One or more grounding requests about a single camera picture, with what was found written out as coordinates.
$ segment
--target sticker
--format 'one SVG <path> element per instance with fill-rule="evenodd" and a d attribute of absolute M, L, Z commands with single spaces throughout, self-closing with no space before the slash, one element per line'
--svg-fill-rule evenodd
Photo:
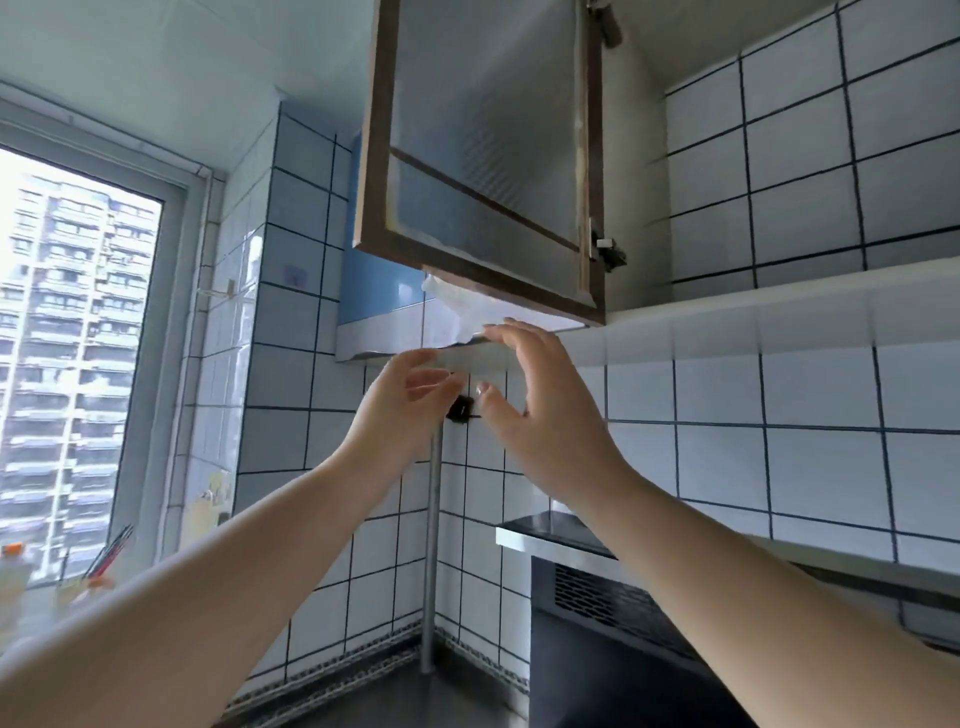
<path fill-rule="evenodd" d="M 305 288 L 307 273 L 296 265 L 283 266 L 283 284 L 291 288 Z"/>

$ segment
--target hand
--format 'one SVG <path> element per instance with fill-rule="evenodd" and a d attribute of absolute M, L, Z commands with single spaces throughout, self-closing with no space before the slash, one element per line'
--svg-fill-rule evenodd
<path fill-rule="evenodd" d="M 480 411 L 500 442 L 545 493 L 577 509 L 584 497 L 630 472 L 560 339 L 507 319 L 484 327 L 491 341 L 516 351 L 527 380 L 521 415 L 495 387 L 477 387 Z"/>
<path fill-rule="evenodd" d="M 417 349 L 397 354 L 371 385 L 334 457 L 390 487 L 425 451 L 467 382 L 446 369 L 424 369 L 437 353 Z"/>

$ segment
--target cabinet door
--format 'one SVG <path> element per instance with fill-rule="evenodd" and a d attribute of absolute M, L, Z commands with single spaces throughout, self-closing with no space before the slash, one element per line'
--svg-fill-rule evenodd
<path fill-rule="evenodd" d="M 379 0 L 353 245 L 603 324 L 600 43 L 585 0 Z"/>

